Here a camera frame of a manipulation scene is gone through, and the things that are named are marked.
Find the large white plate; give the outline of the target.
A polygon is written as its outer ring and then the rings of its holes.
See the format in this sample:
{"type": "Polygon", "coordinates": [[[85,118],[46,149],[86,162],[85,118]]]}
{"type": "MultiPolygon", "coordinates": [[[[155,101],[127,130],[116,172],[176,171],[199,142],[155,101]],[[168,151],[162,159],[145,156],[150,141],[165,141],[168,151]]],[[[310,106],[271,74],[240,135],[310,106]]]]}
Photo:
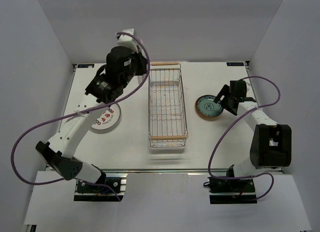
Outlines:
{"type": "Polygon", "coordinates": [[[102,113],[91,126],[90,130],[95,133],[108,133],[113,130],[121,121],[122,110],[116,103],[102,113]]]}

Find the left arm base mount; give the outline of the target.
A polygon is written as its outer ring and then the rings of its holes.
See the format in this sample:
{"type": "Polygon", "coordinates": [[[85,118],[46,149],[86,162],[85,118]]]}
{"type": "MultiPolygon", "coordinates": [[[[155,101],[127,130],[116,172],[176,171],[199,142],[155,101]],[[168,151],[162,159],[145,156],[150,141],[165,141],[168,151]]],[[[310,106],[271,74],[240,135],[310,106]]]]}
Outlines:
{"type": "Polygon", "coordinates": [[[107,173],[104,186],[88,185],[77,180],[73,200],[75,202],[120,202],[126,191],[127,174],[107,173]]]}

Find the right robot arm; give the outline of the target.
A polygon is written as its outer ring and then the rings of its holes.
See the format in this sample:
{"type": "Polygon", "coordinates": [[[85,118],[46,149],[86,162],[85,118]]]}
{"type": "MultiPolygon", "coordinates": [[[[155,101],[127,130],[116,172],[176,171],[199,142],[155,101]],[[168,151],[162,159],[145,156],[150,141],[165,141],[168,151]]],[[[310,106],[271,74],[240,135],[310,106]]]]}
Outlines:
{"type": "Polygon", "coordinates": [[[224,85],[217,101],[224,110],[244,119],[253,131],[249,156],[229,167],[226,187],[236,192],[244,185],[242,177],[253,177],[269,169],[288,167],[292,162],[292,129],[279,124],[259,108],[252,97],[247,96],[247,84],[232,80],[224,85]]]}

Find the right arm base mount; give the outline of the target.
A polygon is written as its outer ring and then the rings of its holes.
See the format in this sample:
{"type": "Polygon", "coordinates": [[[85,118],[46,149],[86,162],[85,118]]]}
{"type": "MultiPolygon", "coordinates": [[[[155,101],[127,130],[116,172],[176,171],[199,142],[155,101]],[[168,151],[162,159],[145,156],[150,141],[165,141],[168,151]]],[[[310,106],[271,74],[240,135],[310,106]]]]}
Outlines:
{"type": "Polygon", "coordinates": [[[218,180],[208,177],[203,183],[209,190],[211,205],[256,204],[256,190],[254,182],[250,180],[218,180]]]}

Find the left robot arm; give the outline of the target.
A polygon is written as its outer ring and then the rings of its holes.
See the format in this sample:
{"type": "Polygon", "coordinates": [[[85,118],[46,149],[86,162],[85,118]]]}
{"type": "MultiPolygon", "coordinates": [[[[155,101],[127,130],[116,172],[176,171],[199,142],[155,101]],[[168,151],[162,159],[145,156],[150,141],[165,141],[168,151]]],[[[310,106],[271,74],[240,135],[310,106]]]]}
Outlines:
{"type": "Polygon", "coordinates": [[[96,72],[77,105],[79,113],[66,121],[47,142],[38,142],[35,149],[63,179],[80,179],[99,192],[105,188],[106,174],[98,167],[74,157],[76,149],[104,106],[116,101],[134,76],[147,72],[147,59],[142,52],[116,46],[106,56],[106,63],[96,72]]]}

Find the wire dish rack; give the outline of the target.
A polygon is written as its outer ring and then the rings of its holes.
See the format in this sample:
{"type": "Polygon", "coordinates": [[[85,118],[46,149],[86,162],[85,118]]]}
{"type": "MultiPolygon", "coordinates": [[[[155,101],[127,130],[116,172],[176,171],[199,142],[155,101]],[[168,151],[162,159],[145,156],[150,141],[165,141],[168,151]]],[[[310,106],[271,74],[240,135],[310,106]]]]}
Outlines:
{"type": "Polygon", "coordinates": [[[183,149],[188,134],[182,67],[153,62],[148,76],[148,139],[152,150],[183,149]]]}

